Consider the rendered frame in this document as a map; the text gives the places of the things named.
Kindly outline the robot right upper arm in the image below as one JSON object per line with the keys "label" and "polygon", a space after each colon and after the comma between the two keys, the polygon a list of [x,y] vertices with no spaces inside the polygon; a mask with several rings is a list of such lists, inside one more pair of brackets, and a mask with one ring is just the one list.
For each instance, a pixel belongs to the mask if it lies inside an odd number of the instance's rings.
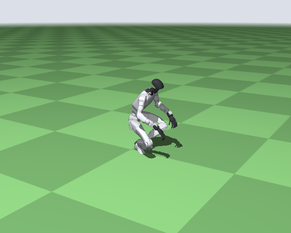
{"label": "robot right upper arm", "polygon": [[[138,109],[137,109],[137,118],[139,114],[142,114],[142,111],[144,110],[144,106],[146,103],[146,95],[141,95],[138,99]],[[138,118],[139,119],[139,118]]]}

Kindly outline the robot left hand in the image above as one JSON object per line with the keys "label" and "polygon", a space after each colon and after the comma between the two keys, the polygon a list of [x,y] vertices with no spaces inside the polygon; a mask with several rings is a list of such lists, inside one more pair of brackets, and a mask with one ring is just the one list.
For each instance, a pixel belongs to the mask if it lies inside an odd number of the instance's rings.
{"label": "robot left hand", "polygon": [[[172,123],[172,127],[175,128],[178,124],[176,122],[176,119],[173,117],[173,114],[170,115],[168,112],[167,112],[167,116],[169,117],[169,125],[170,125],[170,122]],[[171,127],[171,128],[172,128]]]}

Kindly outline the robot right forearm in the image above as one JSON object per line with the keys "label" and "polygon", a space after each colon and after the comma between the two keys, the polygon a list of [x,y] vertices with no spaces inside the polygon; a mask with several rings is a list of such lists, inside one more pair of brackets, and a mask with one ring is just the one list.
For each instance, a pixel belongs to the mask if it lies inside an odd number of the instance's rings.
{"label": "robot right forearm", "polygon": [[138,118],[145,124],[147,124],[148,126],[153,128],[153,125],[156,125],[156,127],[158,127],[157,123],[154,123],[153,121],[149,120],[147,117],[145,117],[143,114],[139,114]]}

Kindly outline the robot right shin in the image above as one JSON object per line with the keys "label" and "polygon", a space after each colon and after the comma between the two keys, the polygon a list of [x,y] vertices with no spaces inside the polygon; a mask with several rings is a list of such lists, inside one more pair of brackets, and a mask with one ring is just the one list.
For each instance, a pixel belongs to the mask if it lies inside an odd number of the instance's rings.
{"label": "robot right shin", "polygon": [[144,142],[144,141],[140,142],[140,144],[138,144],[137,146],[140,147],[143,150],[149,150],[149,149],[151,149],[151,147],[148,148],[148,144],[146,142]]}

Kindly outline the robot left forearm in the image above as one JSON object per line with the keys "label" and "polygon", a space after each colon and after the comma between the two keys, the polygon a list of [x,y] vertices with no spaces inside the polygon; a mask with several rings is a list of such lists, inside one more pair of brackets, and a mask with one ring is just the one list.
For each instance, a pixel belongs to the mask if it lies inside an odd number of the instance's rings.
{"label": "robot left forearm", "polygon": [[166,114],[168,112],[170,115],[172,115],[172,112],[167,107],[165,107],[165,105],[162,104],[161,107],[160,107],[160,109],[162,111],[164,111]]}

